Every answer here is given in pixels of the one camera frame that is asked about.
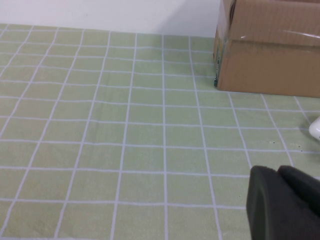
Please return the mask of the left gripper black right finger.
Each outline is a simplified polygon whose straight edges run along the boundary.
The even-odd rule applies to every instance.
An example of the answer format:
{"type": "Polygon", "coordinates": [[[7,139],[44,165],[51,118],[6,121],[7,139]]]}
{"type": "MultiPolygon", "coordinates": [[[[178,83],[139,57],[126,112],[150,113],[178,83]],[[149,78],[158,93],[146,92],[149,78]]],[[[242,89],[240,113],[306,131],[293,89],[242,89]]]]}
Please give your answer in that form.
{"type": "Polygon", "coordinates": [[[277,172],[312,212],[320,216],[320,181],[289,165],[280,166],[277,172]]]}

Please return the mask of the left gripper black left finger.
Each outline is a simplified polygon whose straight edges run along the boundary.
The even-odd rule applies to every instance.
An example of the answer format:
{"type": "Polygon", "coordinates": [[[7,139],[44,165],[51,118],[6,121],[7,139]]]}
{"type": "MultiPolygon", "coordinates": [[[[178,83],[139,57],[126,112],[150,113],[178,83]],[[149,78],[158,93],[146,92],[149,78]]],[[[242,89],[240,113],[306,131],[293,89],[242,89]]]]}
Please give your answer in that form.
{"type": "Polygon", "coordinates": [[[246,212],[253,240],[318,240],[320,216],[265,166],[250,170],[246,212]]]}

